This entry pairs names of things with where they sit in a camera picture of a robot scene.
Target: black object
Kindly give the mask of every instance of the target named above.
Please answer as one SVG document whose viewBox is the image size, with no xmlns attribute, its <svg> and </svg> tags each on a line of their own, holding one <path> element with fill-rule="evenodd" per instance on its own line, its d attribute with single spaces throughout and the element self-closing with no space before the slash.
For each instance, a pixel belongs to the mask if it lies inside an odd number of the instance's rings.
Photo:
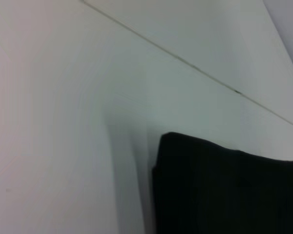
<svg viewBox="0 0 293 234">
<path fill-rule="evenodd" d="M 153 193 L 157 234 L 293 234 L 293 161 L 168 133 Z"/>
</svg>

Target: black fabric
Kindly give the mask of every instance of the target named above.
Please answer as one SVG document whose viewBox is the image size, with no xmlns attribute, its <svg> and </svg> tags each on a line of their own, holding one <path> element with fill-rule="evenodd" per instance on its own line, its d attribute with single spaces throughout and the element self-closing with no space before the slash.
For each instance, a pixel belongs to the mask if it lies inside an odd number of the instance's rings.
<svg viewBox="0 0 293 234">
<path fill-rule="evenodd" d="M 293 161 L 169 133 L 153 195 L 157 234 L 293 234 Z"/>
</svg>

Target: ceiling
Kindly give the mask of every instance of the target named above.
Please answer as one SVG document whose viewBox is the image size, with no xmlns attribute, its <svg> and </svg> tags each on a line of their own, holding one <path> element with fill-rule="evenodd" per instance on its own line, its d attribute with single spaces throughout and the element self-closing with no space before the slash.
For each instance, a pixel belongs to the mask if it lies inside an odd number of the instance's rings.
<svg viewBox="0 0 293 234">
<path fill-rule="evenodd" d="M 264 0 L 293 62 L 293 0 Z"/>
</svg>

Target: white surface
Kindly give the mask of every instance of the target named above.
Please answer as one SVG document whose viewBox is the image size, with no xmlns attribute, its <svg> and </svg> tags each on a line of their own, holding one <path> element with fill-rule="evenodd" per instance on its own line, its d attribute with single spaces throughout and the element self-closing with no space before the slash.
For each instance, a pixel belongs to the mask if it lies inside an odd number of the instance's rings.
<svg viewBox="0 0 293 234">
<path fill-rule="evenodd" d="M 293 65 L 262 0 L 86 0 L 293 122 Z"/>
<path fill-rule="evenodd" d="M 293 61 L 293 0 L 264 0 L 264 3 Z"/>
<path fill-rule="evenodd" d="M 0 1 L 0 37 L 0 234 L 154 233 L 168 131 L 293 160 L 292 125 L 78 1 Z"/>
</svg>

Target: black cloth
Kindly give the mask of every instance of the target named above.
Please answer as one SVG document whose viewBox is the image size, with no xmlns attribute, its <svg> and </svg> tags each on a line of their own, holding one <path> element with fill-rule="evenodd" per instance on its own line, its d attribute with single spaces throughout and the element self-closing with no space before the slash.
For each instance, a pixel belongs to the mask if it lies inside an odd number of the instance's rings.
<svg viewBox="0 0 293 234">
<path fill-rule="evenodd" d="M 152 175 L 157 234 L 293 234 L 293 161 L 168 133 Z"/>
</svg>

